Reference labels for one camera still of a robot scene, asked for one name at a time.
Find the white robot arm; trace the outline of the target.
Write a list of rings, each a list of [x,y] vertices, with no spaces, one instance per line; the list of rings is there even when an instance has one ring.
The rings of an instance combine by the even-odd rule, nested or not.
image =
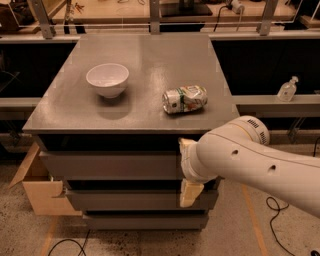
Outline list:
[[[270,148],[257,118],[242,116],[205,133],[181,138],[180,205],[190,207],[204,184],[218,176],[259,189],[320,217],[320,159]]]

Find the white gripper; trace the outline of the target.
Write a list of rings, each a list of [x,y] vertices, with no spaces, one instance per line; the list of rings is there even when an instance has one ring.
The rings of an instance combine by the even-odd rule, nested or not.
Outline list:
[[[196,146],[192,139],[179,138],[181,167],[186,179],[181,182],[180,206],[191,207],[204,189],[204,183],[217,178],[216,174],[208,174],[207,168],[200,162]]]

